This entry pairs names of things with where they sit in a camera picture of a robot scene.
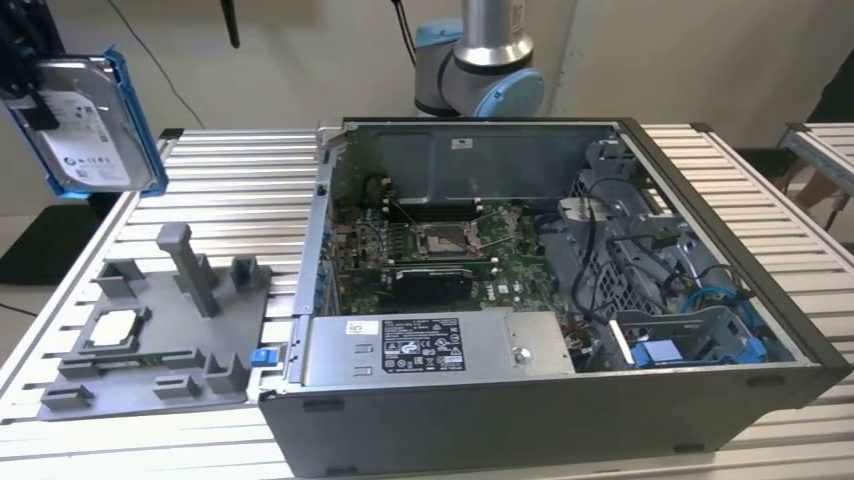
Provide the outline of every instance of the gray hard drive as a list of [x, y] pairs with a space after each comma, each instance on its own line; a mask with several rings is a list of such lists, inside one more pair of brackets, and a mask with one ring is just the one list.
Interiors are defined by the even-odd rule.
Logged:
[[59, 128], [35, 130], [15, 119], [60, 196], [166, 190], [166, 172], [130, 83], [124, 60], [104, 56], [44, 60], [39, 93]]

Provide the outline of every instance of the wall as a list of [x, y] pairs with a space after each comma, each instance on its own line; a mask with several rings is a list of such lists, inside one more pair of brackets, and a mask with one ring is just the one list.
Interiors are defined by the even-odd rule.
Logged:
[[849, 0], [579, 0], [555, 115], [707, 122], [774, 145], [854, 49]]
[[[238, 1], [239, 50], [228, 44], [218, 1], [115, 2], [208, 128], [310, 128], [320, 118], [414, 112], [412, 67], [388, 0]], [[535, 65], [554, 79], [574, 2], [528, 3]], [[412, 29], [458, 16], [459, 4], [407, 1]], [[68, 51], [100, 52], [115, 43], [126, 54], [152, 129], [196, 127], [105, 0], [49, 5]], [[15, 147], [0, 176], [0, 215], [37, 213], [55, 199], [9, 123], [0, 122], [0, 143]]]

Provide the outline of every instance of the metal table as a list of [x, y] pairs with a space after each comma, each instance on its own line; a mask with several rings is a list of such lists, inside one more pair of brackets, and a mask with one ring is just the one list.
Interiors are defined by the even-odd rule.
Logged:
[[[645, 127], [747, 248], [854, 362], [854, 258], [791, 206], [719, 137], [689, 125]], [[275, 287], [262, 344], [290, 336], [302, 239], [315, 173], [314, 131], [187, 131], [162, 143], [172, 183], [159, 198], [122, 196], [77, 263], [0, 370], [0, 478], [287, 478], [258, 408], [65, 423], [35, 421], [99, 290], [105, 258], [147, 271], [174, 265], [154, 239], [160, 224], [194, 229], [211, 263], [255, 254]], [[251, 388], [266, 381], [254, 370]], [[802, 410], [766, 415], [715, 454], [458, 475], [478, 479], [854, 477], [854, 378]]]
[[791, 123], [781, 146], [854, 194], [854, 123]]

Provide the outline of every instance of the black base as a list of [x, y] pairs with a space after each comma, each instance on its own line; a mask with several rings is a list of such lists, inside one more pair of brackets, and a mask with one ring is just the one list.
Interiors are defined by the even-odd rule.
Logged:
[[0, 258], [0, 283], [59, 285], [100, 223], [89, 205], [45, 208]]
[[798, 160], [798, 156], [782, 148], [739, 148], [737, 152], [765, 178], [786, 175]]

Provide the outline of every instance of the power supply label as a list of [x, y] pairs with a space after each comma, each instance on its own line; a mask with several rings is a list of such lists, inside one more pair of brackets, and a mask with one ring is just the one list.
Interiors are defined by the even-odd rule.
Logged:
[[387, 373], [466, 370], [459, 318], [383, 320], [383, 370]]

